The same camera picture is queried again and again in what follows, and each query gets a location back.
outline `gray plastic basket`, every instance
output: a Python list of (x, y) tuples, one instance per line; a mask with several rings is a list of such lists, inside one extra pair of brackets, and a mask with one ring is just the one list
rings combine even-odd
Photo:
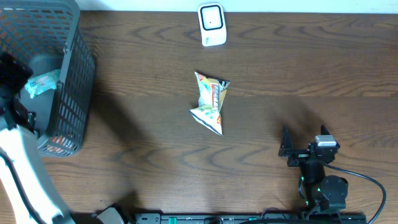
[(36, 113), (42, 156), (76, 154), (85, 133), (94, 60), (78, 27), (80, 10), (70, 0), (0, 1), (0, 52), (29, 65), (33, 76), (60, 69), (56, 90), (30, 99), (23, 89), (21, 103)]

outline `white wall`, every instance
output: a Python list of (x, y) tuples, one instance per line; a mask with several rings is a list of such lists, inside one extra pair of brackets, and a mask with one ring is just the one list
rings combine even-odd
[[(187, 11), (206, 0), (76, 0), (81, 10)], [(398, 0), (218, 0), (226, 12), (398, 13)]]

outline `wooden table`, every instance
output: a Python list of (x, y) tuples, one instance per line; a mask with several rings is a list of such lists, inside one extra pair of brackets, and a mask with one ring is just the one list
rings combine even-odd
[[(297, 148), (325, 124), (332, 163), (387, 190), (376, 223), (398, 214), (398, 16), (226, 13), (227, 43), (201, 46), (196, 13), (82, 12), (97, 58), (90, 120), (77, 156), (45, 158), (67, 204), (179, 212), (261, 212), (304, 206), (299, 169), (277, 157), (283, 125)], [(231, 80), (224, 137), (198, 124), (194, 71)], [(380, 189), (349, 182), (347, 209), (370, 219)], [(0, 191), (1, 223), (13, 223)]]

